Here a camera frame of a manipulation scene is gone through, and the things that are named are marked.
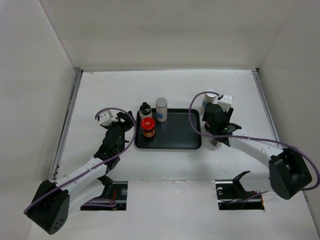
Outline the silver-lid bead jar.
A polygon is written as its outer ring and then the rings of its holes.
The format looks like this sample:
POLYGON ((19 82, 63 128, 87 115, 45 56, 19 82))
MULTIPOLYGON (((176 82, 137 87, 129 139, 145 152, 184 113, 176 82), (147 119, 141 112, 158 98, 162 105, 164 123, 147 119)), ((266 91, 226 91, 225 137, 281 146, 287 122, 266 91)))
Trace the silver-lid bead jar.
POLYGON ((207 105, 213 104, 217 98, 215 89, 207 89, 202 99, 202 107, 205 109, 207 105))
POLYGON ((155 101, 156 119, 159 122, 167 120, 168 101, 164 97, 159 97, 155 101))

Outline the red-lid chili sauce jar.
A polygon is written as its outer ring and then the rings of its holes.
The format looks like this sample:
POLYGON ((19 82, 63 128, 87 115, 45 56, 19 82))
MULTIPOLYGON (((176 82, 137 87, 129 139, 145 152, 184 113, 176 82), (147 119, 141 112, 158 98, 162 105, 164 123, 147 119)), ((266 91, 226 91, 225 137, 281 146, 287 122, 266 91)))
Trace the red-lid chili sauce jar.
POLYGON ((208 123, 208 122, 206 122, 206 123, 204 124, 204 127, 205 127, 205 129, 206 129, 208 132, 211 130, 211 125, 210 125, 210 123, 208 123))
POLYGON ((142 134, 147 140, 153 140, 155 137, 156 122, 152 117, 145 117, 140 121, 142 134))

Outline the black-cap clear bottle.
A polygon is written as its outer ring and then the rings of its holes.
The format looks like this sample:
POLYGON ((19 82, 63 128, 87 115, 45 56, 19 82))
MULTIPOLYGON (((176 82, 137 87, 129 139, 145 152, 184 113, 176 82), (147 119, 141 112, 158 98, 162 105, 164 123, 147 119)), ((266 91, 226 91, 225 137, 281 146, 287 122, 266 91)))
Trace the black-cap clear bottle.
POLYGON ((147 102, 143 102, 139 107, 139 116, 141 120, 152 118, 152 108, 147 102))

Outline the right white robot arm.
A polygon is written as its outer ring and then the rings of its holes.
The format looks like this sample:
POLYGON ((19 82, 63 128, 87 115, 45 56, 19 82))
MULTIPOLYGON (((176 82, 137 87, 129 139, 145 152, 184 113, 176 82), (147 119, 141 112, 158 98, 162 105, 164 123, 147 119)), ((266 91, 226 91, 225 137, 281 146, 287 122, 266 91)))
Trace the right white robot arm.
POLYGON ((311 183, 312 176, 301 153, 293 147, 284 147, 282 143, 254 140, 241 126, 230 122, 232 112, 233 108, 226 112, 213 103, 205 107, 202 120, 215 140, 265 165, 272 191, 285 200, 311 183))

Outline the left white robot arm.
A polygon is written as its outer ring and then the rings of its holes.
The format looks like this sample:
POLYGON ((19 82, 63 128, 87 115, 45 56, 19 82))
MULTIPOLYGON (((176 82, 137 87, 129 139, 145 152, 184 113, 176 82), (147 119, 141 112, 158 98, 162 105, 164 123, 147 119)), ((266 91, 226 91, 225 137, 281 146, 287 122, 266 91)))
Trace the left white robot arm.
POLYGON ((125 133, 131 129, 138 131, 132 111, 120 108, 117 111, 116 117, 103 126, 105 137, 93 157, 65 177, 55 181, 44 180, 24 210, 24 215, 49 235, 62 228, 73 210, 95 197, 105 200, 112 195, 112 181, 107 174, 133 144, 125 139, 125 133))

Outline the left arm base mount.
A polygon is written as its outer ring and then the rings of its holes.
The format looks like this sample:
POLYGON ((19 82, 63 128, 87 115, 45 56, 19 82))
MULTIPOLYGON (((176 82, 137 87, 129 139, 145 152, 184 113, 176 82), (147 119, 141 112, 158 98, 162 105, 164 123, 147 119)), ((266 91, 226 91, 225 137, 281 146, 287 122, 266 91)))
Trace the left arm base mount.
POLYGON ((81 211, 126 211, 128 181, 113 181, 105 176, 99 179, 104 185, 100 196, 94 197, 80 207, 81 211))

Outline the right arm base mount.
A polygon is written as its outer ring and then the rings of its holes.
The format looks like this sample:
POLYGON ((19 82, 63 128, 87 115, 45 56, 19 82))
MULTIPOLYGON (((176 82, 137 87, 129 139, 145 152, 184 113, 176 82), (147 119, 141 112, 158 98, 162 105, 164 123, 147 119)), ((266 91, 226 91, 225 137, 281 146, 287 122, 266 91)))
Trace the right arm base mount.
POLYGON ((247 191, 240 182, 249 172, 243 171, 233 179, 215 182, 217 205, 220 211, 265 210, 261 192, 247 191))

